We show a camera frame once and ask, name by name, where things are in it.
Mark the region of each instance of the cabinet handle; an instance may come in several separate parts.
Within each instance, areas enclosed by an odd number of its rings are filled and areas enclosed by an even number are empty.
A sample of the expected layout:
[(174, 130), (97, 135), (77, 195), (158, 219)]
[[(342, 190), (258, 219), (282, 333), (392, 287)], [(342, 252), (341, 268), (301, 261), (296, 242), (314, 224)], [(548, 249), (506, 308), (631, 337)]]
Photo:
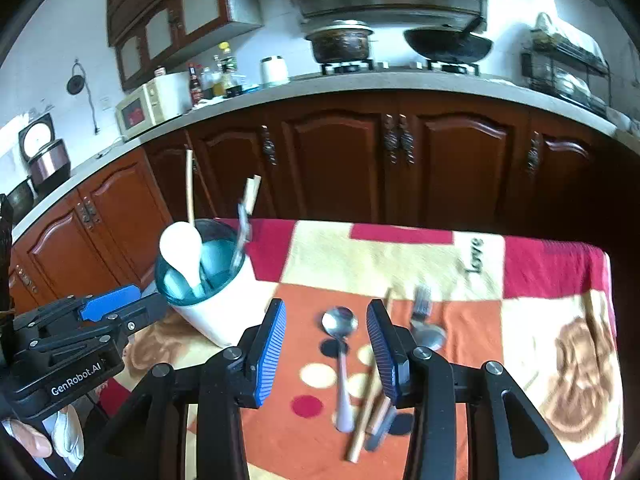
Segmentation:
[(409, 164), (413, 164), (415, 162), (414, 159), (414, 136), (409, 132), (409, 124), (406, 120), (406, 116), (400, 115), (400, 119), (398, 121), (398, 127), (402, 134), (400, 135), (400, 145), (406, 154), (406, 161)]
[(95, 209), (94, 204), (87, 197), (84, 197), (84, 207), (86, 211), (89, 213), (89, 216), (95, 223), (100, 223), (100, 217), (98, 216), (98, 212)]
[(24, 283), (24, 286), (30, 288), (34, 294), (38, 293), (38, 287), (31, 281), (29, 275), (24, 272), (24, 269), (20, 265), (15, 266), (15, 270), (18, 271), (18, 276), (20, 277), (21, 282)]
[(542, 146), (542, 135), (533, 132), (531, 139), (531, 148), (527, 153), (527, 173), (531, 176), (535, 175), (540, 167), (540, 148)]
[(394, 118), (389, 114), (385, 115), (385, 149), (389, 152), (391, 163), (396, 163), (396, 150), (398, 149), (398, 134), (394, 127)]
[(267, 156), (272, 166), (276, 166), (276, 145), (271, 140), (269, 130), (266, 126), (262, 126), (262, 152)]
[(78, 204), (76, 205), (76, 209), (78, 210), (78, 215), (80, 216), (84, 227), (91, 231), (94, 228), (94, 224), (91, 222), (91, 217), (84, 207), (84, 204), (78, 202)]

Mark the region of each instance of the tablecloth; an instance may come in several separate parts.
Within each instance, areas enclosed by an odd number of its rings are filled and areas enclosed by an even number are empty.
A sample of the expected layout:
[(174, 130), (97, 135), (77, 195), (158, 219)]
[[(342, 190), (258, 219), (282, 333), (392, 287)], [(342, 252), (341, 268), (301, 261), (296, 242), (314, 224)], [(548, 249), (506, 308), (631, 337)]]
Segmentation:
[[(402, 477), (412, 410), (357, 464), (343, 457), (348, 434), (334, 427), (337, 364), (321, 314), (346, 306), (360, 320), (348, 339), (354, 416), (371, 352), (364, 323), (372, 298), (390, 294), (393, 322), (408, 326), (415, 287), (434, 301), (430, 321), (447, 332), (439, 351), (453, 363), (497, 360), (547, 421), (584, 480), (609, 480), (621, 466), (622, 381), (615, 348), (610, 266), (600, 249), (493, 234), (371, 224), (252, 221), (248, 244), (255, 301), (287, 307), (287, 332), (273, 391), (242, 410), (252, 479), (349, 480)], [(123, 372), (100, 402), (113, 413), (149, 368), (203, 363), (220, 351), (176, 313), (136, 334)], [(466, 421), (458, 405), (457, 478), (467, 475)], [(197, 408), (190, 407), (186, 478), (195, 476)]]

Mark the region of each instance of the wok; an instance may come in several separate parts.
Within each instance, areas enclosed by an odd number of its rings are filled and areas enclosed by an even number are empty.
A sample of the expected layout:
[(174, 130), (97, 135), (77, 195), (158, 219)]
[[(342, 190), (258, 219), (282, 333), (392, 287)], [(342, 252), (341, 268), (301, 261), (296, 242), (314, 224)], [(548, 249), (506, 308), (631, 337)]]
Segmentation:
[(409, 46), (432, 61), (451, 64), (471, 64), (485, 57), (494, 42), (471, 34), (480, 17), (472, 20), (462, 32), (429, 27), (410, 28), (404, 32)]

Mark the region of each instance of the white plastic spoon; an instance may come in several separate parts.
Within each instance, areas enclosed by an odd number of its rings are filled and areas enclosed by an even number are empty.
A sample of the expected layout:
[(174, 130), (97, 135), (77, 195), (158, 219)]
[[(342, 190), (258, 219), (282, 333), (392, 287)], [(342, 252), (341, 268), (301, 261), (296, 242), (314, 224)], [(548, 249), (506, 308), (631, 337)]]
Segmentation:
[(160, 237), (160, 254), (175, 270), (184, 276), (196, 296), (200, 296), (200, 255), (202, 237), (187, 222), (175, 222)]

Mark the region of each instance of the red polka dot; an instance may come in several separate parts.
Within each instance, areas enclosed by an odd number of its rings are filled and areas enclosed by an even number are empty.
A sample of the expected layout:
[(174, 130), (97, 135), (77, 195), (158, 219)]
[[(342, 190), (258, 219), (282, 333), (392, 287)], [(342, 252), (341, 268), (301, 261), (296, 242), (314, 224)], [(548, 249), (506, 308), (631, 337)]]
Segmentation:
[(322, 401), (312, 395), (300, 395), (291, 401), (293, 412), (304, 418), (313, 418), (322, 412)]

